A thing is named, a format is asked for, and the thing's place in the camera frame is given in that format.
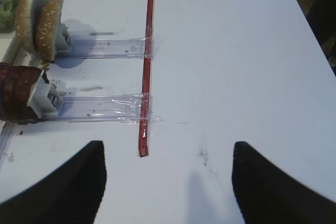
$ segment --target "sesame seed bun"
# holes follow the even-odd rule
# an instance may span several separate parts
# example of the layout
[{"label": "sesame seed bun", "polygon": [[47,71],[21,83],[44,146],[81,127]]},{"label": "sesame seed bun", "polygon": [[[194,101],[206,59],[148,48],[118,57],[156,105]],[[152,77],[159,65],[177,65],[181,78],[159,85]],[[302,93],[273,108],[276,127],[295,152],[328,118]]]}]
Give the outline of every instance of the sesame seed bun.
[{"label": "sesame seed bun", "polygon": [[36,48],[47,61],[55,60],[56,35],[61,20],[63,0],[49,0],[41,11],[36,27]]},{"label": "sesame seed bun", "polygon": [[15,31],[21,46],[36,55],[35,27],[37,19],[48,0],[20,0],[15,16]]}]

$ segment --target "table surface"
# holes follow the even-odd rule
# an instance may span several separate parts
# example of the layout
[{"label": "table surface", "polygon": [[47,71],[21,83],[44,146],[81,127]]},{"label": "table surface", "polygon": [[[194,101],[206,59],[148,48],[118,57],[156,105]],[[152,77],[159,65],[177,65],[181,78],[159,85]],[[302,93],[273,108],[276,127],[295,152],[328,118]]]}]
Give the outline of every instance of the table surface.
[{"label": "table surface", "polygon": [[[65,0],[71,34],[144,37],[147,0]],[[138,124],[39,123],[14,129],[0,168],[3,201],[103,140],[108,182],[95,223],[243,223],[230,181],[246,141],[336,200],[336,81],[296,0],[155,0],[150,155]],[[142,60],[53,65],[88,95],[141,92]]]}]

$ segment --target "red stick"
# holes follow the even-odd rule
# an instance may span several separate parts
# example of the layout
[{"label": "red stick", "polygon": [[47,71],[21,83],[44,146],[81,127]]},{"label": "red stick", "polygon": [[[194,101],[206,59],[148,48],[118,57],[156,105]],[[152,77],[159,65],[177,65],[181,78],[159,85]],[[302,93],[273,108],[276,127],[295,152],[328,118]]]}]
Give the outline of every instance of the red stick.
[{"label": "red stick", "polygon": [[148,156],[148,116],[150,104],[150,86],[151,86],[151,55],[152,55],[152,35],[153,35],[153,13],[154,0],[148,0],[147,3],[147,21],[146,21],[146,41],[145,58],[143,60],[142,75],[142,106],[140,112],[139,126],[139,155]]}]

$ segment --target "clear plastic holder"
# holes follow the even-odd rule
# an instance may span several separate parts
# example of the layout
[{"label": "clear plastic holder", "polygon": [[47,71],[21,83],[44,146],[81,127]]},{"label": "clear plastic holder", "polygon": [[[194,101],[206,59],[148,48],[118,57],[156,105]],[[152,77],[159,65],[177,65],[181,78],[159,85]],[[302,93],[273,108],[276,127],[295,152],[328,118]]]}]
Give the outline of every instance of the clear plastic holder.
[{"label": "clear plastic holder", "polygon": [[101,97],[63,97],[58,115],[45,115],[40,121],[57,122],[138,122],[143,97],[147,94]]},{"label": "clear plastic holder", "polygon": [[128,40],[75,40],[69,52],[60,51],[57,58],[68,59],[143,59],[145,38]]}]

